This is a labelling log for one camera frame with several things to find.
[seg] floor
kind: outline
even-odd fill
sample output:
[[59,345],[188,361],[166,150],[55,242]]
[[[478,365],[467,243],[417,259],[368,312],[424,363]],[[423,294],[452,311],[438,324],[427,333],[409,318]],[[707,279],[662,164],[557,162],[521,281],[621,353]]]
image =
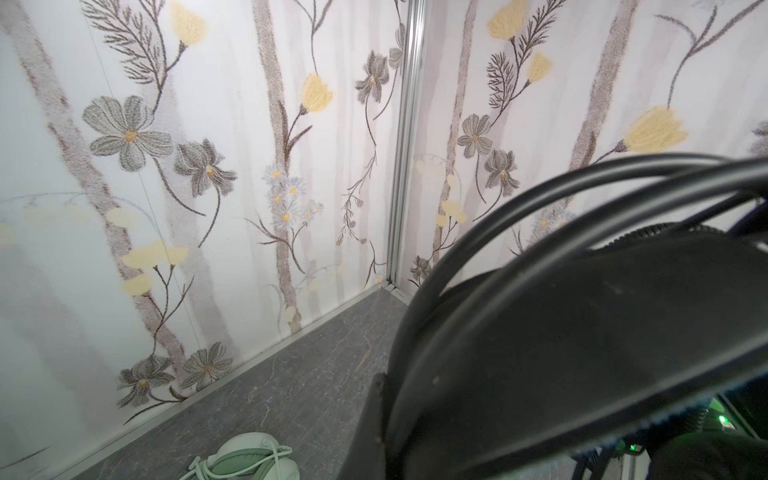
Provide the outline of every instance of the floor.
[[[76,480],[176,480],[196,455],[205,458],[230,437],[253,431],[293,447],[303,480],[333,480],[405,310],[385,290],[366,297]],[[573,466],[560,458],[499,478],[568,480]]]

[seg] black cable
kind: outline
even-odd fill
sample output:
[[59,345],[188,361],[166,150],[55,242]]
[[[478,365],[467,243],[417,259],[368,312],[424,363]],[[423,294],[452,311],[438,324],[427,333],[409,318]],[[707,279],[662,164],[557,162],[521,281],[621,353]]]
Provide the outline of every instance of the black cable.
[[605,447],[602,452],[600,452],[600,456],[598,456],[598,460],[594,463],[594,467],[592,468],[592,475],[589,476],[589,480],[601,480],[603,478],[605,469],[608,468],[608,463],[613,456],[613,452],[613,447]]
[[571,480],[581,480],[584,477],[584,470],[587,468],[587,458],[580,456],[576,462],[576,468],[574,468],[574,474],[571,476]]
[[743,237],[768,230],[768,202],[763,202],[751,212],[736,222],[728,233],[735,237]]
[[412,361],[392,407],[386,432],[387,454],[397,456],[436,387],[443,367],[472,345],[525,289],[557,265],[591,245],[635,225],[699,200],[768,183],[768,158],[696,170],[651,184],[566,224],[497,270],[465,300]]
[[397,329],[389,353],[387,376],[394,395],[402,385],[418,331],[435,308],[448,282],[481,248],[500,233],[542,207],[580,191],[621,180],[679,174],[721,165],[725,157],[699,154],[653,154],[622,158],[567,172],[519,194],[459,238],[416,291]]
[[749,191],[739,192],[737,194],[734,194],[732,197],[728,197],[727,199],[721,202],[718,202],[709,208],[705,208],[704,210],[691,215],[685,220],[677,222],[674,226],[670,227],[667,231],[674,232],[674,231],[688,230],[691,227],[695,227],[696,225],[699,225],[702,222],[706,222],[710,218],[717,217],[718,215],[724,212],[727,212],[732,208],[738,207],[741,204],[745,204],[746,202],[758,196],[759,194],[755,194]]

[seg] wall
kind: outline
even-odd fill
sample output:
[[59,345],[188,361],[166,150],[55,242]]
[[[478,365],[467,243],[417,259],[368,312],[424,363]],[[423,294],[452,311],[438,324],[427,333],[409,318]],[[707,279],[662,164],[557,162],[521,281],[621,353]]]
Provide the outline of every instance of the wall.
[[[399,286],[414,292],[489,211],[568,170],[661,151],[768,154],[765,4],[431,2]],[[541,210],[454,281],[507,263],[643,183],[589,190]]]
[[405,5],[0,4],[0,477],[382,281]]

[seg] gray flower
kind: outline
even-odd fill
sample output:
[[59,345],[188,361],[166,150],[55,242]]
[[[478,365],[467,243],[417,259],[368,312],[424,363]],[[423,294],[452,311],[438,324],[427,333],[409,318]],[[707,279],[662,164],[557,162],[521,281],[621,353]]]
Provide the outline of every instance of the gray flower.
[[422,279],[425,279],[432,272],[432,266],[429,265],[429,259],[421,258],[416,255],[416,260],[413,260],[413,264],[415,266],[411,269],[411,273],[413,273],[413,278],[415,278],[417,282],[422,281]]
[[181,388],[186,389],[196,385],[199,392],[211,383],[225,376],[232,366],[232,359],[221,359],[227,351],[221,342],[216,342],[210,349],[197,350],[189,360],[184,363],[184,371],[190,375],[181,383]]
[[750,147],[750,153],[759,157],[768,157],[768,121],[761,121],[752,133],[758,138]]
[[174,152],[169,134],[145,130],[154,115],[135,95],[122,106],[114,98],[99,97],[85,108],[83,120],[104,134],[91,142],[91,153],[106,157],[120,152],[120,166],[127,172],[140,170],[147,163],[145,154],[164,157]]
[[502,186],[502,196],[509,197],[515,188],[520,187],[520,182],[512,178],[511,172],[517,170],[515,154],[510,150],[508,154],[501,150],[494,150],[493,155],[485,161],[485,170],[490,173],[485,188]]
[[471,114],[462,123],[464,134],[458,138],[456,143],[465,147],[464,156],[466,158],[475,156],[475,146],[478,152],[484,155],[491,151],[493,142],[482,136],[491,130],[490,121],[491,118],[488,115],[483,115],[480,118],[477,114]]
[[227,195],[233,190],[232,181],[237,179],[237,173],[217,167],[223,159],[208,139],[203,140],[202,145],[187,142],[179,144],[174,170],[179,175],[192,176],[193,197],[199,197],[211,185],[222,195]]
[[389,49],[389,66],[397,70],[402,65],[402,44],[406,42],[406,26],[402,23],[395,32],[395,41],[397,48]]
[[389,69],[386,67],[386,57],[376,54],[371,50],[368,61],[362,66],[368,76],[365,80],[355,82],[355,88],[360,90],[357,99],[361,104],[368,101],[368,96],[373,92],[373,100],[382,100],[382,85],[389,81]]
[[151,395],[153,388],[167,385],[174,379],[170,373],[163,372],[168,366],[170,366],[170,359],[164,356],[150,355],[146,359],[136,362],[132,369],[122,370],[118,389],[130,387],[131,391],[118,401],[118,408],[123,408],[126,405],[138,407],[149,402],[149,395]]

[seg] headphone ear cup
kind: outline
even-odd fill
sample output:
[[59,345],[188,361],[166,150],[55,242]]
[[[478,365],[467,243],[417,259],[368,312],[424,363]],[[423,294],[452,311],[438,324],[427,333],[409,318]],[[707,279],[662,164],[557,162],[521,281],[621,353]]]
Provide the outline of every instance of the headphone ear cup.
[[279,445],[272,435],[244,433],[227,440],[216,455],[208,457],[208,468],[216,475],[230,475],[272,455],[271,445]]
[[272,458],[261,464],[251,480],[300,480],[299,466],[296,462],[287,457],[281,457],[278,462],[280,462],[282,477],[277,476],[277,466]]

